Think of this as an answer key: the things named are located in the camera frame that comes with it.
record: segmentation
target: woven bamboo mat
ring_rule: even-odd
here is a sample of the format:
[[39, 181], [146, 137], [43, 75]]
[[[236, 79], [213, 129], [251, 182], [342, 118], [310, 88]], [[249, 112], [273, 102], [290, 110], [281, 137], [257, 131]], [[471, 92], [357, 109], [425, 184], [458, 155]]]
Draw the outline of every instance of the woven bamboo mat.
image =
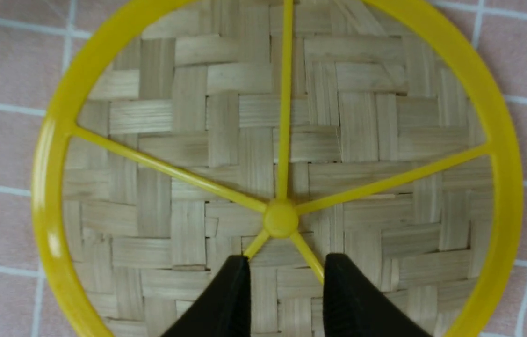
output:
[[[462, 86], [400, 23], [357, 0], [295, 8], [291, 192], [297, 201], [385, 179], [479, 145]], [[95, 85], [78, 122], [261, 198], [274, 195], [280, 0], [204, 0], [148, 27]], [[479, 158], [304, 216], [323, 260], [345, 252], [441, 336], [481, 271], [492, 175]], [[78, 277], [120, 337], [156, 337], [191, 305], [259, 214], [80, 139], [67, 154], [65, 226]], [[253, 334], [323, 336], [322, 286], [289, 240], [251, 262]]]

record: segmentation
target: yellow ring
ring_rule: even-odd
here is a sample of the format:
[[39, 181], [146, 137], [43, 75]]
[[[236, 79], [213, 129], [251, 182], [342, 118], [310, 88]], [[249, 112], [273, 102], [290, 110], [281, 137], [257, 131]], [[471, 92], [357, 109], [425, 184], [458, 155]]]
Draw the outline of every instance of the yellow ring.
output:
[[[62, 177], [75, 120], [97, 77], [133, 37], [192, 0], [132, 0], [87, 42], [63, 77], [47, 111], [35, 153], [32, 211], [39, 254], [58, 303], [83, 337], [111, 337], [78, 281], [62, 223]], [[520, 239], [522, 172], [518, 144], [501, 93], [481, 58], [425, 0], [364, 0], [426, 39], [464, 85], [494, 149], [494, 224], [484, 269], [446, 337], [475, 337], [505, 290]]]

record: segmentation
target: woven basket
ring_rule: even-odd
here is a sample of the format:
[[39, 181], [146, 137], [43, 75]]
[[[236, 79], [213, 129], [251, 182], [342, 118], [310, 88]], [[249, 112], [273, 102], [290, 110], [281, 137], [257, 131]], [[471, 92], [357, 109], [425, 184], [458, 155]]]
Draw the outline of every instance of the woven basket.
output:
[[[282, 2], [204, 0], [149, 26], [94, 86], [78, 124], [261, 200], [274, 197]], [[454, 73], [404, 25], [358, 0], [295, 6], [291, 198], [314, 200], [485, 141]], [[311, 213], [317, 257], [344, 252], [434, 336], [481, 272], [492, 168], [478, 158]], [[72, 139], [64, 178], [68, 248], [112, 333], [158, 337], [261, 215]], [[256, 337], [321, 337], [322, 286], [291, 241], [251, 260]]]

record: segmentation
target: pink background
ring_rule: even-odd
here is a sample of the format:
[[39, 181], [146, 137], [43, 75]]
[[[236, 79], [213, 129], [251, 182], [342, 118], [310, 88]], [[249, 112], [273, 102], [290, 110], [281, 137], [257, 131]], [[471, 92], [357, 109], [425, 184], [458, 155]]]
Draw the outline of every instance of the pink background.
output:
[[[71, 337], [39, 265], [30, 168], [45, 107], [73, 53], [124, 0], [0, 0], [0, 335]], [[511, 281], [483, 337], [527, 337], [527, 0], [434, 3], [493, 70], [525, 169], [523, 234]]]

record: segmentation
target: black plastic tip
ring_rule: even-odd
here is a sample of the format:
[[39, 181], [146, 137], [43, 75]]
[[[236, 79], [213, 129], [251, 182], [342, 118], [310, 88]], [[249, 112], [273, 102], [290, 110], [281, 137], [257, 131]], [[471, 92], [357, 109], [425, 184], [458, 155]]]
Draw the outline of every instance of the black plastic tip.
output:
[[162, 337], [250, 337], [248, 259], [229, 256], [197, 301]]
[[325, 258], [326, 337], [430, 337], [344, 254]]

